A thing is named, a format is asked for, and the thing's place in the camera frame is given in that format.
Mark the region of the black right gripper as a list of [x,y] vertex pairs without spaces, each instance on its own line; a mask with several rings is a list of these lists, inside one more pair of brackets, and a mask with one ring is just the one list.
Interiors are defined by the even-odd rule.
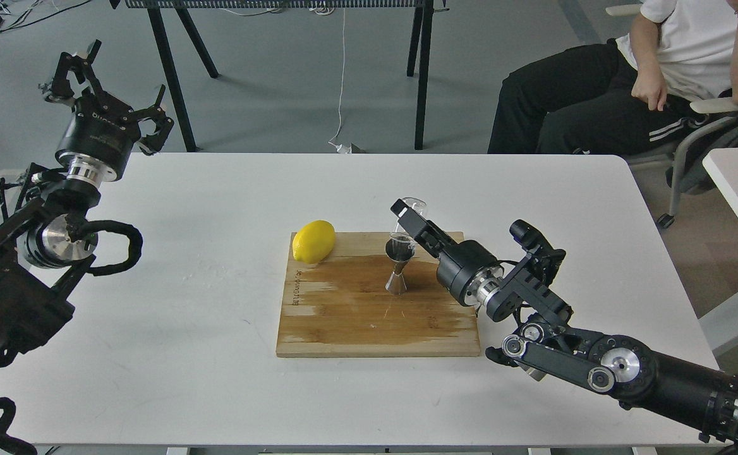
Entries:
[[[404,204],[398,199],[395,203]],[[419,218],[415,241],[439,260],[437,280],[464,307],[487,305],[502,287],[502,262],[476,241],[456,243],[432,221]]]

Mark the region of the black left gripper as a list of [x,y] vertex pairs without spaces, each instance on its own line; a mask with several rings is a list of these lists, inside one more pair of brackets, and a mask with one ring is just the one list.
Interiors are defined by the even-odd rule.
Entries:
[[[121,118],[113,112],[101,112],[104,111],[104,90],[92,69],[101,44],[100,40],[94,40],[86,56],[63,52],[51,80],[38,86],[44,101],[64,104],[73,110],[55,158],[68,170],[66,178],[88,184],[121,179],[134,143],[137,141],[144,155],[155,155],[163,149],[174,126],[162,106],[165,85],[159,86],[152,106],[130,113],[131,123],[151,121],[154,124],[154,131],[149,135],[139,138],[139,127],[121,124]],[[80,98],[74,96],[69,73],[74,74],[79,84],[89,82],[88,92]]]

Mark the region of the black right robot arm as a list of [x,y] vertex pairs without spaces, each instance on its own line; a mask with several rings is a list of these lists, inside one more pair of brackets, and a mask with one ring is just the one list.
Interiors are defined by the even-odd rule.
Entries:
[[738,454],[738,375],[653,351],[633,337],[571,327],[571,306],[549,288],[566,253],[535,227],[523,220],[511,224],[525,257],[505,272],[479,242],[454,241],[405,201],[397,200],[391,211],[438,260],[438,282],[460,305],[481,306],[494,322],[519,320],[523,307],[533,309],[501,346],[487,348],[489,360],[525,369],[535,380],[553,375],[613,397],[624,409],[643,408],[693,427],[703,442],[729,440],[722,453]]

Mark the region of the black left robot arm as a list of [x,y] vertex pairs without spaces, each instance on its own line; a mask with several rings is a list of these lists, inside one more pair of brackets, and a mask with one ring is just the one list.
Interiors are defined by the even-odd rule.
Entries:
[[[94,73],[101,43],[86,54],[60,55],[43,84],[46,101],[69,106],[68,129],[58,145],[57,168],[29,164],[14,182],[0,179],[0,368],[45,345],[73,317],[68,297],[84,276],[111,276],[141,259],[143,236],[116,220],[89,221],[100,186],[121,179],[130,153],[159,152],[173,127],[161,102],[133,109],[103,89]],[[0,397],[0,450],[34,454],[11,437],[16,404]]]

